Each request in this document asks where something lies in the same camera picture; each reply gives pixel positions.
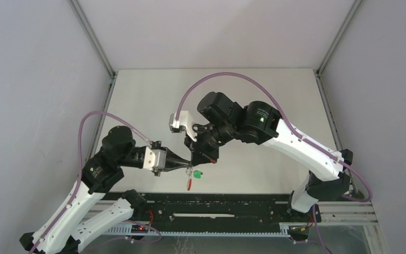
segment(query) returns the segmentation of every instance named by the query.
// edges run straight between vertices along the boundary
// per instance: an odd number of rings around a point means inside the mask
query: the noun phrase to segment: white wall
[[[316,69],[354,0],[80,2],[118,70]]]
[[[66,197],[80,119],[108,84],[67,1],[0,1],[0,253],[24,253],[19,237]]]
[[[324,81],[390,250],[406,253],[406,1],[364,1]]]

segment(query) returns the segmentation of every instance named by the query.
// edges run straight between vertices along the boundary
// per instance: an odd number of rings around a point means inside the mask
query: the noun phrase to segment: gray wall
[[[66,197],[80,119],[101,108],[108,84],[67,1],[0,1],[0,253],[24,253],[19,236]]]
[[[405,253],[406,1],[364,1],[323,77],[390,251]]]

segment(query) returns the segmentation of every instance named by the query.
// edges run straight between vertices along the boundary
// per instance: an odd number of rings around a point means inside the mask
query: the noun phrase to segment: wire
[[[308,213],[307,215],[310,217],[310,220],[309,220],[309,222],[307,223],[306,227],[307,227],[307,228],[310,228],[310,227],[313,226],[313,218],[312,218],[312,215],[310,215],[310,213]]]
[[[312,216],[313,216],[313,223],[315,224],[315,229],[317,230],[318,240],[320,241],[319,244],[321,245],[321,247],[323,248],[323,250],[326,253],[332,254],[332,251],[330,251],[328,249],[328,247],[326,247],[325,242],[323,242],[323,238],[321,238],[320,228],[318,227],[318,222],[317,222],[317,213],[316,213],[315,204],[312,206]]]
[[[158,241],[161,240],[161,238],[162,238],[161,232],[160,232],[159,230],[157,230],[157,229],[155,229],[155,228],[149,226],[149,225],[141,224],[141,223],[139,223],[139,222],[130,221],[130,220],[127,221],[127,222],[133,223],[133,224],[135,224],[135,225],[142,226],[142,227],[145,227],[145,228],[147,228],[147,229],[151,229],[151,230],[155,231],[155,232],[158,234],[158,238],[156,238],[155,240],[152,240],[152,241],[141,241],[141,240],[133,239],[133,238],[128,237],[128,236],[124,236],[124,237],[114,237],[114,238],[111,238],[111,239],[109,239],[109,240],[107,240],[107,241],[105,241],[105,242],[103,242],[103,243],[98,244],[98,245],[90,246],[90,247],[88,247],[87,249],[88,249],[88,250],[94,250],[94,249],[100,248],[100,247],[102,247],[102,246],[104,246],[104,245],[106,245],[106,244],[108,244],[108,243],[110,243],[110,242],[117,241],[117,240],[131,240],[131,241],[133,241],[133,242],[138,242],[138,243],[142,243],[142,244],[149,244],[149,243],[158,242]]]
[[[104,112],[104,111],[91,111],[88,114],[86,114],[80,121],[80,126],[78,128],[78,138],[77,138],[77,145],[78,145],[78,176],[77,176],[77,183],[76,186],[74,188],[74,191],[72,192],[71,197],[69,198],[67,205],[70,205],[72,203],[72,201],[76,198],[77,192],[80,188],[80,182],[81,182],[81,171],[83,169],[83,157],[82,157],[82,148],[81,148],[81,136],[83,133],[83,125],[85,124],[85,121],[88,119],[88,117],[92,116],[92,115],[104,115],[104,116],[109,116],[119,122],[121,122],[122,124],[124,124],[125,126],[129,127],[136,135],[138,135],[141,139],[143,139],[145,142],[147,142],[148,144],[151,144],[152,141],[147,138],[144,134],[142,134],[140,131],[138,131],[135,127],[133,127],[131,124],[129,124],[128,122],[126,122],[125,120],[121,119],[118,116],[115,116],[111,113],[108,112]],[[43,239],[49,232],[50,230],[53,228],[53,226],[55,225],[55,223],[57,221],[60,220],[60,218],[64,215],[64,213],[66,212],[67,207],[63,207],[63,209],[60,211],[60,213],[58,213],[58,215],[52,220],[52,222],[46,227],[45,231],[40,235],[40,238],[36,241],[36,243],[33,245],[32,249],[30,249],[28,254],[32,254],[35,249],[38,247],[38,245],[40,245],[40,240]]]
[[[180,168],[190,168],[190,166],[189,165],[181,165],[181,166],[176,166],[176,167],[173,167],[173,168],[164,168],[164,169],[162,169],[162,171],[163,172],[169,172],[169,171],[173,171],[173,170],[177,170],[177,169],[180,169]]]
[[[175,116],[175,119],[178,120],[180,118],[180,113],[181,113],[181,109],[183,108],[183,104],[186,101],[186,98],[189,96],[189,94],[197,87],[199,86],[201,83],[207,81],[208,79],[214,78],[214,77],[218,77],[218,76],[234,76],[234,77],[238,77],[238,78],[242,78],[244,80],[249,81],[250,83],[252,83],[253,85],[255,85],[257,88],[259,88],[274,104],[274,106],[276,107],[276,109],[279,111],[279,113],[282,116],[282,119],[284,120],[285,124],[287,125],[287,127],[290,129],[290,131],[298,138],[301,139],[302,141],[306,142],[307,144],[311,145],[312,147],[314,147],[315,149],[317,149],[318,151],[324,153],[326,156],[328,156],[330,159],[332,159],[334,161],[334,163],[339,163],[342,166],[346,167],[347,169],[349,169],[354,175],[357,176],[357,178],[363,183],[363,185],[366,188],[366,191],[368,192],[368,198],[366,199],[359,199],[359,198],[355,198],[355,197],[350,197],[348,195],[343,195],[344,198],[351,200],[351,201],[356,201],[356,202],[369,202],[371,201],[371,199],[373,198],[373,192],[371,191],[371,187],[370,185],[365,181],[365,179],[354,169],[352,168],[350,165],[348,165],[347,163],[345,163],[344,161],[338,161],[338,158],[336,156],[334,156],[332,153],[330,153],[329,151],[326,151],[325,149],[323,149],[322,147],[320,147],[319,145],[313,143],[312,141],[310,141],[309,139],[302,139],[302,135],[300,133],[298,133],[294,127],[292,126],[292,124],[290,123],[289,119],[287,118],[287,116],[284,113],[284,110],[282,110],[281,106],[279,105],[279,103],[273,98],[273,96],[263,87],[261,86],[258,82],[256,82],[255,80],[239,74],[239,73],[235,73],[235,72],[217,72],[211,75],[208,75],[202,79],[200,79],[199,81],[197,81],[195,84],[193,84],[184,94],[183,98],[180,101],[180,104],[178,105],[178,109],[177,109],[177,113]]]
[[[152,210],[147,210],[146,213],[149,213],[149,214],[150,214],[149,226],[151,226],[152,223],[153,223],[153,212],[152,212]]]

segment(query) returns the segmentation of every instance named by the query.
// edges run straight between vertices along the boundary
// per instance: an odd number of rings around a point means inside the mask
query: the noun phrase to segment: white bracket
[[[145,147],[143,169],[152,170],[153,168],[165,167],[166,151],[160,149],[152,150],[150,147]]]
[[[172,132],[182,132],[186,131],[186,134],[193,140],[197,141],[197,134],[192,129],[192,125],[195,123],[193,121],[192,115],[189,111],[181,111],[178,120],[175,119],[177,114],[173,113],[170,115],[169,128]]]

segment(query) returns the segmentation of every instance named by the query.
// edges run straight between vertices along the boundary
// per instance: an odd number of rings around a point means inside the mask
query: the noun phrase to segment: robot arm
[[[135,147],[128,127],[114,127],[103,138],[99,152],[83,167],[80,186],[72,202],[68,204],[77,182],[47,223],[36,232],[23,234],[20,243],[30,251],[39,241],[34,253],[78,253],[117,223],[140,217],[145,212],[145,199],[135,190],[128,190],[110,208],[81,222],[92,206],[124,177],[121,166],[144,168],[159,175],[162,171],[188,167],[189,164],[167,147],[161,147],[160,141],[151,147]]]
[[[189,112],[180,113],[178,120],[172,114],[169,126],[172,132],[186,131],[184,144],[192,154],[191,165],[216,163],[219,147],[236,139],[281,151],[309,169],[304,183],[291,196],[293,210],[307,213],[319,199],[336,200],[349,190],[349,176],[337,161],[292,134],[278,110],[265,102],[254,101],[242,108],[223,93],[207,94],[197,106],[209,124],[192,122]],[[331,151],[339,160],[348,164],[352,152],[331,150],[311,137],[304,138]]]

